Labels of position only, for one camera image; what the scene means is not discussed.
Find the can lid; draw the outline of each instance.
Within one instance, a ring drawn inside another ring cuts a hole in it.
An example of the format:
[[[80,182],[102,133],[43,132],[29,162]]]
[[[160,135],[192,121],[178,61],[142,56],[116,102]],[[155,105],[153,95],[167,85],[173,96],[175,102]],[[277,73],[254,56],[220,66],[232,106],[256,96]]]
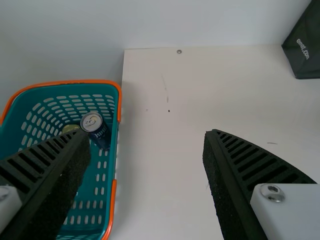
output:
[[[102,118],[97,113],[88,113],[81,120],[81,127],[87,132],[97,130],[102,124]]]

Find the black foam pad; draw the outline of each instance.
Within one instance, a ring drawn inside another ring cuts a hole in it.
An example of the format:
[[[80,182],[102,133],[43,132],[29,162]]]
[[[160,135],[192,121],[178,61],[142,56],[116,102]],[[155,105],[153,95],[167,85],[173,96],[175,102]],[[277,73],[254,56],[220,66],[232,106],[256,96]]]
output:
[[[267,240],[250,206],[257,184],[316,184],[271,152],[217,129],[205,134],[203,165],[225,240]]]

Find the white wall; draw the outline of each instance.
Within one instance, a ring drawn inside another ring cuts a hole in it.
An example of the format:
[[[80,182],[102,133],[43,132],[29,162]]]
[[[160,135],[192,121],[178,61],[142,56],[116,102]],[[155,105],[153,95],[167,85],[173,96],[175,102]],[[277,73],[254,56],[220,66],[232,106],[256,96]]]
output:
[[[35,68],[42,65],[57,80],[119,82],[124,48],[280,44],[309,2],[1,0],[0,31]],[[18,81],[14,75],[6,79]]]
[[[14,92],[27,85],[53,81],[55,78],[50,69],[31,61],[0,31],[0,114]]]

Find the orange basket rim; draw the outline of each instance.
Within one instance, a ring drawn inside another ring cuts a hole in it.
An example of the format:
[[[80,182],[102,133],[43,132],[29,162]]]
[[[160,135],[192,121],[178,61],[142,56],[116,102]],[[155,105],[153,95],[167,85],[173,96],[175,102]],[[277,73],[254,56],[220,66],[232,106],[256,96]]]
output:
[[[121,87],[118,83],[115,81],[111,80],[105,80],[105,79],[79,79],[79,80],[64,80],[64,81],[48,81],[48,82],[42,82],[42,83],[37,83],[33,84],[30,86],[26,86],[20,90],[18,90],[16,93],[14,93],[6,103],[4,110],[2,112],[1,118],[0,118],[0,126],[3,124],[6,115],[8,114],[11,105],[13,101],[18,97],[20,94],[23,92],[30,90],[30,89],[35,89],[39,87],[48,87],[48,86],[55,86],[55,85],[63,85],[63,84],[109,84],[114,86],[118,90],[118,107],[117,107],[117,121],[118,123],[121,122],[121,103],[122,103],[122,91]]]

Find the can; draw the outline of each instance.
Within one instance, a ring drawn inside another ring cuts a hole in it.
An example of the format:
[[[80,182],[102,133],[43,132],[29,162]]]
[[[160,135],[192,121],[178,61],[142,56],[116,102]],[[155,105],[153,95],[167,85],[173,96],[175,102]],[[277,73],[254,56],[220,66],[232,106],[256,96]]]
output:
[[[108,150],[111,144],[111,131],[103,117],[97,112],[88,112],[80,121],[80,127],[87,133],[91,140],[103,150]]]
[[[76,125],[76,124],[69,124],[69,125],[65,125],[62,129],[62,134],[65,134],[67,132],[71,132],[73,130],[77,130],[79,129],[80,126],[79,125]]]

